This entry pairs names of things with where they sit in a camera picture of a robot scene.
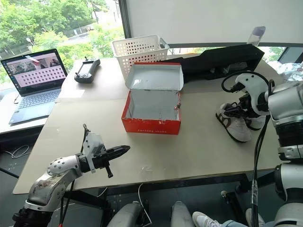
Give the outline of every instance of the plastic bottle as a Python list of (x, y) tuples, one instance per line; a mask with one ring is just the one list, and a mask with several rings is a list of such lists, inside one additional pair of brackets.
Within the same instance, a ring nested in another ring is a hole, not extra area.
[(265, 29), (265, 26), (255, 27), (247, 41), (247, 44), (258, 46), (262, 36), (265, 33)]

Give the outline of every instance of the sneaker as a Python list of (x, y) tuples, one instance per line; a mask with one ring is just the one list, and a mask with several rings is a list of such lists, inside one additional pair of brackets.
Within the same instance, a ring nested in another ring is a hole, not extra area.
[(252, 130), (260, 130), (262, 129), (263, 125), (265, 124), (266, 116), (260, 116), (258, 118), (245, 118), (245, 123), (247, 127)]
[[(248, 223), (249, 227), (252, 227), (252, 223), (251, 223), (251, 208), (248, 208), (245, 212), (245, 217)], [(261, 217), (261, 215), (258, 214), (258, 219), (259, 219), (259, 227), (263, 227), (265, 225), (265, 221), (263, 220), (263, 218)]]
[(240, 143), (250, 141), (251, 132), (247, 127), (243, 117), (229, 117), (226, 116), (225, 110), (234, 107), (232, 104), (224, 103), (220, 106), (216, 113), (219, 122), (224, 126), (230, 137)]
[(212, 220), (206, 214), (197, 211), (193, 213), (193, 222), (196, 227), (221, 227), (221, 224), (217, 221)]

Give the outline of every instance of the box lid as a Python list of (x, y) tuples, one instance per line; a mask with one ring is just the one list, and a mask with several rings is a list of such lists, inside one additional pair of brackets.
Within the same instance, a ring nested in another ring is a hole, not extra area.
[(131, 90), (180, 91), (183, 84), (181, 65), (171, 62), (136, 62), (132, 65), (125, 82)]

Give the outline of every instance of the white plastic basket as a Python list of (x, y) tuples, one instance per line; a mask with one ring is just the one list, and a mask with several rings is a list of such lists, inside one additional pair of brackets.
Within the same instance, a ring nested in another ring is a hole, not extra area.
[(124, 80), (126, 80), (133, 63), (166, 60), (169, 49), (166, 42), (158, 35), (117, 40), (111, 44), (114, 56), (119, 61)]

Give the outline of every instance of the remote controller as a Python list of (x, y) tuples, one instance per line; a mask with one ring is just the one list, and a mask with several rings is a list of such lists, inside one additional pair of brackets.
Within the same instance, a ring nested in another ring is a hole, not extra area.
[(89, 84), (93, 82), (98, 66), (100, 65), (100, 59), (87, 59), (82, 63), (82, 66), (75, 75), (75, 81), (78, 83)]

